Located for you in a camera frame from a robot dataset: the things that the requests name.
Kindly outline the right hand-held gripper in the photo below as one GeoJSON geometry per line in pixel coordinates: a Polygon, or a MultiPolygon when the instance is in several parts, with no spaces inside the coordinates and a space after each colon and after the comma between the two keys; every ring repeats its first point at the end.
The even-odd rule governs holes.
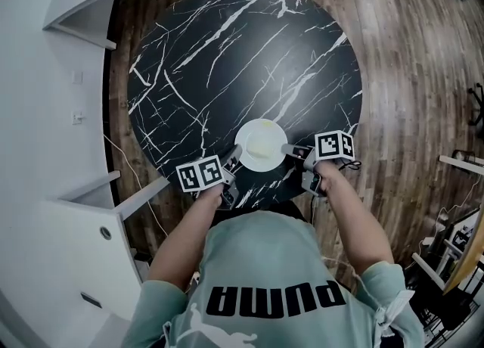
{"type": "Polygon", "coordinates": [[[355,160],[353,137],[342,130],[318,133],[314,145],[283,144],[281,152],[302,161],[302,188],[315,197],[325,197],[321,190],[322,177],[315,167],[322,160],[355,160]]]}

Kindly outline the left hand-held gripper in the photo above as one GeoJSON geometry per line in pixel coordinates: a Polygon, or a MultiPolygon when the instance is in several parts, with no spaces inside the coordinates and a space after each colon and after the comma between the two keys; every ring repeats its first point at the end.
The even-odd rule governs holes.
{"type": "Polygon", "coordinates": [[[177,166],[181,189],[185,193],[193,194],[223,184],[222,204],[219,209],[231,210],[239,196],[233,171],[239,164],[242,153],[241,145],[236,144],[222,160],[218,155],[213,155],[177,166]]]}

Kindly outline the white round plate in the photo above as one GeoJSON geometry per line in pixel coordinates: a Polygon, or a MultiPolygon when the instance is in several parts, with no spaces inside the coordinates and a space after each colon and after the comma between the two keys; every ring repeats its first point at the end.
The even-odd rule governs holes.
{"type": "Polygon", "coordinates": [[[277,123],[267,119],[256,119],[245,123],[239,129],[234,143],[240,144],[243,149],[240,156],[240,162],[243,166],[254,172],[269,172],[276,169],[284,161],[285,154],[281,152],[281,147],[288,141],[286,133],[277,123]],[[274,153],[269,159],[254,159],[248,155],[246,144],[254,138],[271,143],[274,153]]]}

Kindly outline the person's left forearm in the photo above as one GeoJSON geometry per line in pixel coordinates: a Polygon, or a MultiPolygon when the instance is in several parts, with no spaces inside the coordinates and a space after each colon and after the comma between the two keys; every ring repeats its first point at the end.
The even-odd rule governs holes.
{"type": "Polygon", "coordinates": [[[150,281],[164,281],[186,290],[201,261],[206,235],[217,209],[195,200],[159,247],[148,272],[150,281]]]}

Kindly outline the person's right forearm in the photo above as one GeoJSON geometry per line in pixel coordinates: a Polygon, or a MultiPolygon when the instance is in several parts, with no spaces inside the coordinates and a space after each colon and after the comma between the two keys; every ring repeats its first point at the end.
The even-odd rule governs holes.
{"type": "Polygon", "coordinates": [[[361,275],[379,262],[393,264],[383,227],[342,173],[326,195],[337,220],[346,257],[355,272],[361,275]]]}

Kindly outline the round black marble table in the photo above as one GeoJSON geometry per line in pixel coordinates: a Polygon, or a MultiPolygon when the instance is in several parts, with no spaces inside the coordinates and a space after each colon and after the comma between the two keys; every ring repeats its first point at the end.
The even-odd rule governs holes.
{"type": "MultiPolygon", "coordinates": [[[[236,145],[239,129],[267,119],[288,144],[318,133],[353,137],[362,104],[357,57],[338,22],[312,0],[181,0],[141,40],[129,69],[128,114],[154,168],[182,189],[176,167],[236,145]]],[[[239,161],[233,208],[294,198],[303,162],[285,154],[269,172],[239,161]]]]}

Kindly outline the person's left hand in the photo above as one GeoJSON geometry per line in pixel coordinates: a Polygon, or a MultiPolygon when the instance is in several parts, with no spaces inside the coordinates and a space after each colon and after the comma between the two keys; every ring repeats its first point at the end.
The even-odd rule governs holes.
{"type": "Polygon", "coordinates": [[[207,203],[211,207],[214,207],[215,209],[217,209],[222,203],[223,189],[224,189],[223,184],[214,185],[211,188],[208,188],[202,191],[199,194],[197,201],[207,203]]]}

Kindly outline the person's right hand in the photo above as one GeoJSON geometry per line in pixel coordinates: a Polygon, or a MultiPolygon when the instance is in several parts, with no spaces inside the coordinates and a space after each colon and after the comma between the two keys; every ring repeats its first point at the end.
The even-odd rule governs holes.
{"type": "Polygon", "coordinates": [[[334,162],[330,160],[322,160],[318,162],[316,170],[321,177],[320,189],[324,194],[327,194],[332,185],[341,176],[341,173],[334,162]]]}

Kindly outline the person's green shirt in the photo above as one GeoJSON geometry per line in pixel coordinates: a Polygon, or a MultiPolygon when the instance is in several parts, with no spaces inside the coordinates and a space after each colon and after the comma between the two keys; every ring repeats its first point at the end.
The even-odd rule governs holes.
{"type": "Polygon", "coordinates": [[[424,348],[400,266],[367,269],[357,294],[323,263],[309,224],[257,211],[220,222],[206,237],[191,295],[146,281],[122,348],[424,348]]]}

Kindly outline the grey desk bar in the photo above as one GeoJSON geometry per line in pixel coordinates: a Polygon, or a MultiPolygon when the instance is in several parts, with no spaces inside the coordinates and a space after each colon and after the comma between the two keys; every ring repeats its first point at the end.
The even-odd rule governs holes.
{"type": "Polygon", "coordinates": [[[439,162],[471,172],[477,172],[478,168],[484,169],[484,159],[476,157],[472,152],[467,151],[454,151],[450,157],[439,155],[439,162]]]}

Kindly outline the white desk with round grommet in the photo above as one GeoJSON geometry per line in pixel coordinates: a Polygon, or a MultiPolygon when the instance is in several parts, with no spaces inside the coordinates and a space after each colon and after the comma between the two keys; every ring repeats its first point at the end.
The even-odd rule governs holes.
{"type": "Polygon", "coordinates": [[[42,201],[48,238],[60,248],[77,292],[94,297],[102,310],[122,320],[132,318],[147,277],[148,264],[136,259],[125,221],[169,183],[159,177],[120,204],[111,182],[118,170],[42,201]]]}

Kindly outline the black office chair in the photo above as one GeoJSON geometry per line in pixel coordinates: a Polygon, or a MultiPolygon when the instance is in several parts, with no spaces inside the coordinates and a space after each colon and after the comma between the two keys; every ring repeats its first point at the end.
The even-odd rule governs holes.
{"type": "Polygon", "coordinates": [[[474,87],[468,88],[467,93],[472,95],[478,105],[478,114],[473,120],[469,120],[469,126],[477,126],[480,122],[484,125],[484,87],[477,82],[474,87]]]}

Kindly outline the black white printed board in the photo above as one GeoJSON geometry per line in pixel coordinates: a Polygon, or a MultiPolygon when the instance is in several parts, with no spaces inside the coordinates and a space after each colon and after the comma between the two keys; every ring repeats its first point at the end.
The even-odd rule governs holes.
{"type": "Polygon", "coordinates": [[[463,226],[458,229],[452,237],[451,243],[456,246],[461,252],[464,252],[467,243],[473,234],[473,227],[463,226]]]}

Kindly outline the wooden desk top edge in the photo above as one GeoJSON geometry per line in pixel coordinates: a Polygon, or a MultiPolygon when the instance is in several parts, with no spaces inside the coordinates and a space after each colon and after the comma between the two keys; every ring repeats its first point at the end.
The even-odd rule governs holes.
{"type": "Polygon", "coordinates": [[[477,216],[472,236],[467,242],[467,246],[458,261],[449,280],[445,283],[443,294],[457,287],[477,266],[482,254],[484,253],[484,202],[477,216]]]}

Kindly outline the black wall panel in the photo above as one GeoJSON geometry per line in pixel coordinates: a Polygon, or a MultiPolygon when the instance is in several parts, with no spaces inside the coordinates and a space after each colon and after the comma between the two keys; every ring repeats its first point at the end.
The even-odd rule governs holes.
{"type": "Polygon", "coordinates": [[[103,306],[101,305],[101,303],[99,301],[97,301],[94,297],[91,297],[91,296],[89,296],[88,294],[86,294],[84,292],[81,292],[80,295],[81,295],[81,298],[84,299],[84,301],[92,304],[93,306],[98,307],[99,309],[102,309],[103,308],[103,306]]]}

